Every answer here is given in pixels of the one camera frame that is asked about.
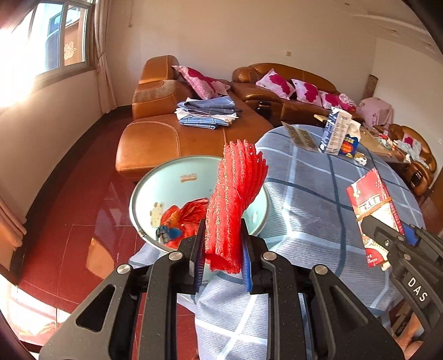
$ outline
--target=red tile floor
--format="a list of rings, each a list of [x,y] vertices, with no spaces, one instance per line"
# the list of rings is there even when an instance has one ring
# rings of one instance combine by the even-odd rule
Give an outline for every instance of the red tile floor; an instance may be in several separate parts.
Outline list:
[[[117,144],[131,121],[127,108],[100,120],[51,175],[42,190],[48,201],[40,201],[34,219],[28,216],[25,240],[33,246],[18,288],[9,289],[5,314],[21,340],[43,345],[102,278],[144,244],[128,217],[134,184],[115,170]],[[191,360],[194,314],[179,305],[177,322],[179,359]]]

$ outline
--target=floral pillow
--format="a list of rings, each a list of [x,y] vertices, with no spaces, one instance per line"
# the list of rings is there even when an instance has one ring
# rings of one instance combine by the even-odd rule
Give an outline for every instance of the floral pillow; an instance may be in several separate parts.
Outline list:
[[[348,95],[340,94],[338,98],[343,110],[355,112],[357,104],[353,102]]]
[[[297,100],[322,107],[322,100],[315,85],[301,80],[292,79],[297,92]]]
[[[203,100],[218,98],[218,94],[227,95],[230,86],[223,84],[213,78],[203,75],[201,72],[186,66],[173,65],[189,85],[194,89],[197,95]]]
[[[340,99],[338,95],[330,94],[325,91],[320,91],[320,99],[322,100],[322,106],[325,109],[330,109],[332,106],[341,109]]]
[[[291,84],[288,83],[284,77],[278,75],[274,69],[269,70],[269,72],[255,84],[272,91],[279,98],[286,100],[289,100],[291,95],[295,93],[295,89]]]

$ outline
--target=white carton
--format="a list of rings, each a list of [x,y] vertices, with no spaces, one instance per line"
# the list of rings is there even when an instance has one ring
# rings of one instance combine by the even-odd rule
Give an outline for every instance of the white carton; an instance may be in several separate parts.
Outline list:
[[[325,154],[337,155],[348,131],[352,115],[345,110],[332,107],[320,141],[320,150]]]

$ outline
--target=blue fabric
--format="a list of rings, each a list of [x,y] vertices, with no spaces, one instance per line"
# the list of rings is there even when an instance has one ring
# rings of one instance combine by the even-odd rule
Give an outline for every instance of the blue fabric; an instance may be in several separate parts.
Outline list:
[[[177,106],[196,115],[230,115],[236,112],[234,100],[229,96],[209,100],[179,102]]]
[[[308,130],[317,145],[320,143],[323,129],[299,127]],[[346,188],[376,167],[400,219],[424,227],[412,193],[381,158],[361,144],[357,151],[368,159],[364,167],[344,155],[299,149],[283,127],[267,132],[256,148],[263,152],[269,164],[264,186],[269,194],[270,209],[260,233],[268,248],[295,265],[311,268],[325,264],[388,325],[386,312],[401,296],[389,281],[389,271],[368,267]],[[145,244],[133,257],[134,265],[152,263],[158,254],[158,251],[154,254],[155,251]],[[219,273],[198,294],[180,295],[178,301],[195,313],[201,360],[266,359],[268,296],[246,293],[241,274]],[[304,309],[302,298],[294,301],[300,301]],[[307,357],[311,358],[308,339]]]
[[[229,126],[229,123],[220,119],[208,116],[189,115],[179,120],[179,123],[186,126],[194,126],[198,128],[206,128],[214,130],[217,125]]]

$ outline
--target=ceiling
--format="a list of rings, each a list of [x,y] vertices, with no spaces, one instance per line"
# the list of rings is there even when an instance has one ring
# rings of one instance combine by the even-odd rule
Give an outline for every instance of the ceiling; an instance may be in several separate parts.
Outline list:
[[[322,0],[358,21],[363,31],[406,45],[443,64],[443,54],[402,0]]]

